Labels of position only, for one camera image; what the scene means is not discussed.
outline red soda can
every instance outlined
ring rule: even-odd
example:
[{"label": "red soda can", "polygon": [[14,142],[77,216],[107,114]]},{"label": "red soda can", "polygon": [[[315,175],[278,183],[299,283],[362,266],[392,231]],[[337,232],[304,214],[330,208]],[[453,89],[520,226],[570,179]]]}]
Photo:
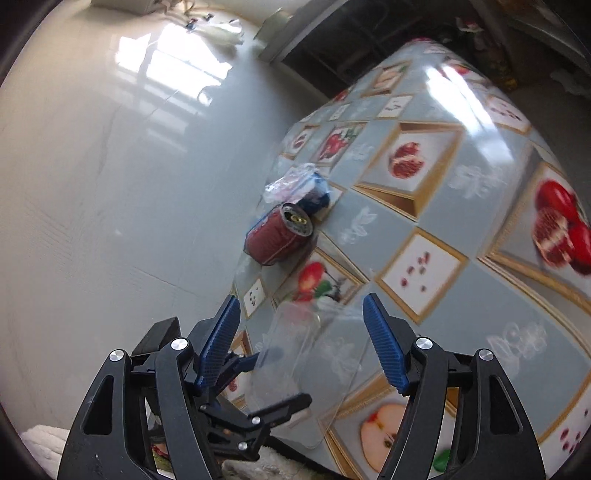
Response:
[{"label": "red soda can", "polygon": [[275,206],[246,234],[244,251],[261,265],[273,265],[307,243],[314,226],[293,203]]}]

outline tiled floor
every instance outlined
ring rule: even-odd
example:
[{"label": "tiled floor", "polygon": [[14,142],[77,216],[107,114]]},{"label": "tiled floor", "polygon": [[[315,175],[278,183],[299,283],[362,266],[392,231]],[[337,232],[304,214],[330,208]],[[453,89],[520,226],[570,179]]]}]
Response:
[{"label": "tiled floor", "polygon": [[274,147],[319,101],[164,19],[64,2],[0,88],[0,395],[69,427],[103,360],[230,289]]}]

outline white fluffy fabric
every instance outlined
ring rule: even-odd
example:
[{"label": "white fluffy fabric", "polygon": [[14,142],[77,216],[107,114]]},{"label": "white fluffy fabric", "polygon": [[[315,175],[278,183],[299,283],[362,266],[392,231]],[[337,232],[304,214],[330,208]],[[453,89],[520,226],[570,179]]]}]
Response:
[{"label": "white fluffy fabric", "polygon": [[[21,434],[21,440],[33,458],[49,474],[57,478],[61,454],[64,452],[69,430],[37,425]],[[261,447],[257,462],[226,460],[222,473],[226,480],[330,480],[301,463],[279,455],[275,450]]]}]

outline blue gripper pad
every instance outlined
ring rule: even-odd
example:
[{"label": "blue gripper pad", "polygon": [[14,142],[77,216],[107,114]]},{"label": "blue gripper pad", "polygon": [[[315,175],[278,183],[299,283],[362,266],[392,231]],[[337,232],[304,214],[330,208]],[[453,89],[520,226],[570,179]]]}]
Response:
[{"label": "blue gripper pad", "polygon": [[363,299],[363,321],[388,383],[396,387],[398,393],[404,394],[410,384],[406,375],[404,353],[375,300],[369,295]]},{"label": "blue gripper pad", "polygon": [[240,324],[240,302],[232,297],[203,347],[196,384],[200,388],[212,387],[232,346]]}]

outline clear plastic tray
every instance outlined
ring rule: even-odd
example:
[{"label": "clear plastic tray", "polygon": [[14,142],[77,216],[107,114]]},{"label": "clear plastic tray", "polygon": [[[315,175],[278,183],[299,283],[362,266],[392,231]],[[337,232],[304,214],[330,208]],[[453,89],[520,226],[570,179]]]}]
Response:
[{"label": "clear plastic tray", "polygon": [[310,407],[274,428],[273,435],[316,447],[349,392],[367,344],[360,308],[328,297],[281,303],[252,372],[249,408],[310,394]]}]

